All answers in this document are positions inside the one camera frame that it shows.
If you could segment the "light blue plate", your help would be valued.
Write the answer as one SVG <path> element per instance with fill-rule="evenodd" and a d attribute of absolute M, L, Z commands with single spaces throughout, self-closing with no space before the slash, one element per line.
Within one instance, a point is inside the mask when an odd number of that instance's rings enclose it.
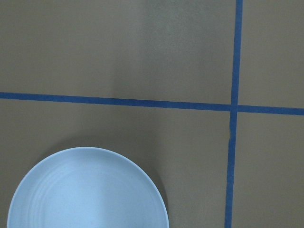
<path fill-rule="evenodd" d="M 168 213 L 151 178 L 105 149 L 77 147 L 36 164 L 10 203 L 9 228 L 167 228 Z"/>

